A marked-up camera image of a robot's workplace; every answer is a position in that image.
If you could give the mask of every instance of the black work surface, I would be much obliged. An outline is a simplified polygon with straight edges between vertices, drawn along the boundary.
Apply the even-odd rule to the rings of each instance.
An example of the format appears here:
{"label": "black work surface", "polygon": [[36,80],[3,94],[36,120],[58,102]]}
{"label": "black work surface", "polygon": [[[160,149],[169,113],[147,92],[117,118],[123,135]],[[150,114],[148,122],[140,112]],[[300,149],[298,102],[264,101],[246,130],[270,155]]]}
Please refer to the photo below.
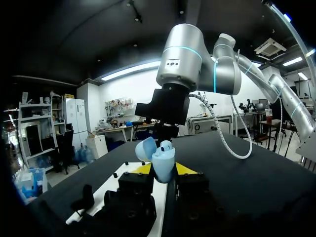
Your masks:
{"label": "black work surface", "polygon": [[[232,150],[245,155],[249,142],[224,134]],[[94,192],[125,161],[139,161],[135,155],[138,142],[127,142],[68,177],[29,208],[46,224],[40,201],[66,221],[73,213],[70,203],[82,197],[84,184]],[[226,214],[241,213],[258,217],[267,211],[280,211],[284,204],[316,188],[316,175],[276,153],[253,144],[252,155],[237,159],[225,149],[217,132],[173,139],[176,161],[195,171],[203,171],[209,179],[209,189],[224,207]],[[163,233],[170,234],[174,207],[174,184],[168,185]]]}

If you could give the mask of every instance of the coiled cable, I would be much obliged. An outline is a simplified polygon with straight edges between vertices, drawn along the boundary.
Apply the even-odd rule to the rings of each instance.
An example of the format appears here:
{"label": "coiled cable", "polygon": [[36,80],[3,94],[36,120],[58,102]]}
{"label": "coiled cable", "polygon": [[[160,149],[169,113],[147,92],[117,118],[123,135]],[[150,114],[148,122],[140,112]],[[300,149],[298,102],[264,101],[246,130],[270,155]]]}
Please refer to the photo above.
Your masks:
{"label": "coiled cable", "polygon": [[220,127],[220,125],[219,125],[219,123],[218,123],[217,117],[216,117],[215,113],[213,112],[212,107],[208,104],[208,102],[206,102],[206,101],[204,100],[204,98],[202,98],[201,96],[196,95],[196,94],[189,94],[189,97],[195,97],[195,98],[199,99],[203,104],[206,105],[206,107],[207,107],[208,110],[210,111],[212,117],[214,118],[215,126],[216,126],[216,128],[217,128],[217,131],[218,131],[218,133],[219,133],[219,136],[220,136],[220,138],[221,138],[221,140],[222,140],[222,142],[223,142],[225,148],[227,149],[227,151],[228,151],[230,154],[232,154],[234,157],[238,158],[238,159],[246,159],[246,158],[248,158],[248,157],[250,156],[251,152],[252,152],[251,136],[250,136],[250,134],[249,134],[249,131],[248,131],[248,129],[247,129],[247,127],[246,127],[244,121],[242,120],[240,114],[238,113],[238,110],[237,110],[237,108],[236,108],[236,105],[235,105],[235,102],[234,102],[233,97],[231,96],[234,109],[236,110],[237,115],[238,115],[238,117],[240,118],[240,120],[241,120],[241,122],[242,122],[242,125],[243,125],[243,127],[245,128],[245,130],[246,130],[246,132],[247,132],[247,136],[248,136],[248,138],[249,138],[249,143],[250,143],[250,144],[249,144],[249,145],[250,145],[250,147],[249,147],[249,152],[248,152],[248,154],[246,154],[245,156],[237,155],[237,154],[236,154],[235,152],[233,152],[232,149],[228,146],[228,144],[227,144],[227,142],[226,142],[226,140],[225,140],[225,138],[224,138],[224,136],[223,136],[221,127]]}

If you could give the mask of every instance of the monitor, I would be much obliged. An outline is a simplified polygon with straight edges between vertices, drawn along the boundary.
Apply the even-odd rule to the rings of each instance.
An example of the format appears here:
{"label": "monitor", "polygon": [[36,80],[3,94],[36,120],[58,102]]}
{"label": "monitor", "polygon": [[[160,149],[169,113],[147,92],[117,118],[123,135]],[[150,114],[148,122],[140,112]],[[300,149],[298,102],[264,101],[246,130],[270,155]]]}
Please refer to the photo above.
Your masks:
{"label": "monitor", "polygon": [[267,99],[259,99],[259,104],[263,104],[263,108],[267,108],[268,107],[268,100]]}
{"label": "monitor", "polygon": [[255,106],[256,106],[257,112],[264,112],[265,111],[265,108],[263,107],[262,103],[255,104]]}

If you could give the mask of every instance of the yellow triangle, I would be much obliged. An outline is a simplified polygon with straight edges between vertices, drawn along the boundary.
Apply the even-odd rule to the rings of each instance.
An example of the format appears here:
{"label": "yellow triangle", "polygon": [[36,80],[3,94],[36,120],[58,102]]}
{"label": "yellow triangle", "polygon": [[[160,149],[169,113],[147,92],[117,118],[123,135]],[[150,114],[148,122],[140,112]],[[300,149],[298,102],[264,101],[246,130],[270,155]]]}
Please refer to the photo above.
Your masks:
{"label": "yellow triangle", "polygon": [[132,171],[131,173],[138,174],[138,173],[143,173],[143,174],[149,174],[150,168],[152,167],[152,163],[148,163],[146,165],[142,165]]}
{"label": "yellow triangle", "polygon": [[176,162],[176,167],[177,167],[177,171],[178,171],[178,174],[179,175],[182,175],[182,174],[197,174],[197,172],[189,169],[189,168],[186,168],[185,166],[179,164],[178,162]]}

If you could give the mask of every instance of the robotic arm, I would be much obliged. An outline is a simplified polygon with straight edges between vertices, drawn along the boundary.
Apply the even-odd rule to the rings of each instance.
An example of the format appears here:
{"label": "robotic arm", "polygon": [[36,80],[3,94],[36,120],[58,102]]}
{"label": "robotic arm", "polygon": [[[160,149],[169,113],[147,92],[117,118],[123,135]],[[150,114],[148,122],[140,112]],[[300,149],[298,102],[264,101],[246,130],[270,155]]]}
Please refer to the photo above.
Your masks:
{"label": "robotic arm", "polygon": [[201,90],[237,95],[242,71],[271,103],[282,98],[303,143],[316,125],[306,107],[281,76],[272,75],[266,80],[249,59],[234,52],[235,42],[231,36],[221,34],[213,48],[213,61],[200,29],[189,24],[173,27],[157,74],[157,83],[162,89],[154,91],[151,103],[137,104],[135,114],[163,123],[184,125],[190,92]]}

